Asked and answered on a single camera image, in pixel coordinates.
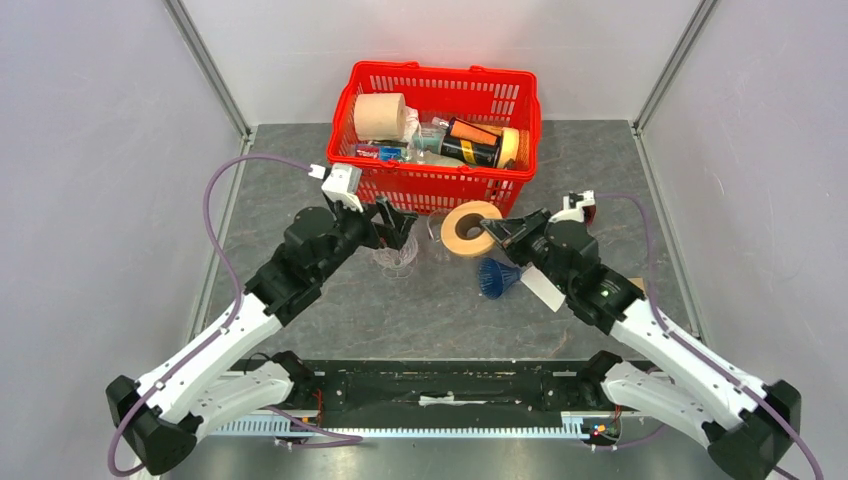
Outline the round wooden dripper holder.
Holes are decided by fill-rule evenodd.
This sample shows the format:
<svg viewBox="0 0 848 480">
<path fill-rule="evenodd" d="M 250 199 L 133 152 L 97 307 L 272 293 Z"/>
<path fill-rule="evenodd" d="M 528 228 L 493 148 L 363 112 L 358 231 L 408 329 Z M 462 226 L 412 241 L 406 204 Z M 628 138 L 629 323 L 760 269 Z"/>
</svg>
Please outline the round wooden dripper holder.
<svg viewBox="0 0 848 480">
<path fill-rule="evenodd" d="M 483 220 L 502 219 L 501 211 L 485 201 L 470 201 L 452 209 L 441 225 L 441 241 L 454 255 L 474 258 L 488 253 L 495 240 L 483 228 Z"/>
</svg>

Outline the white paper coffee filter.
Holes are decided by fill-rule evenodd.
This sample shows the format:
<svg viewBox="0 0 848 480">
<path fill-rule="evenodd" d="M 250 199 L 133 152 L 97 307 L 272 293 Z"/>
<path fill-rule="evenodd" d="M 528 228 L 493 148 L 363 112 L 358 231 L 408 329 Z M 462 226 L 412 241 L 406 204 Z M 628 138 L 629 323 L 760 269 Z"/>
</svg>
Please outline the white paper coffee filter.
<svg viewBox="0 0 848 480">
<path fill-rule="evenodd" d="M 565 295 L 535 266 L 528 266 L 520 281 L 552 312 L 558 312 L 565 303 Z"/>
</svg>

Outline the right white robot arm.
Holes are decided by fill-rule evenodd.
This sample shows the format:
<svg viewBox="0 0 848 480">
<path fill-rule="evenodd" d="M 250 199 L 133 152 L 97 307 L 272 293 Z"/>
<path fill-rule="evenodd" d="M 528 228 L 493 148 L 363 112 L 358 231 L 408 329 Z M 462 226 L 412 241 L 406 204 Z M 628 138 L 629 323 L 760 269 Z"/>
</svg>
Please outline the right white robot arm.
<svg viewBox="0 0 848 480">
<path fill-rule="evenodd" d="M 645 413 L 695 440 L 733 479 L 765 479 L 776 471 L 801 423 L 802 396 L 791 383 L 767 383 L 682 330 L 640 287 L 602 263 L 583 222 L 555 220 L 541 209 L 522 218 L 484 219 L 481 227 L 509 260 L 540 272 L 579 320 L 669 377 L 659 380 L 600 352 L 594 371 L 577 382 L 585 406 L 612 402 Z"/>
</svg>

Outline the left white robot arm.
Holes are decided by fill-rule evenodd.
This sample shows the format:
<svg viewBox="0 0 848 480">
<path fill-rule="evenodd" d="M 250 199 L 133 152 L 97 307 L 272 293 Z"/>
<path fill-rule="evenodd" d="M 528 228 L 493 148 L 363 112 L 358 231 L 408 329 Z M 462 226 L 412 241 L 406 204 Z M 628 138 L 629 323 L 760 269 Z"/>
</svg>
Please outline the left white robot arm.
<svg viewBox="0 0 848 480">
<path fill-rule="evenodd" d="M 323 284 L 359 248 L 401 249 L 417 218 L 385 197 L 363 207 L 329 201 L 300 210 L 271 258 L 215 322 L 159 367 L 138 379 L 119 375 L 106 387 L 116 427 L 110 472 L 162 475 L 232 420 L 283 402 L 295 409 L 307 405 L 314 383 L 292 354 L 254 374 L 215 382 L 318 300 Z"/>
</svg>

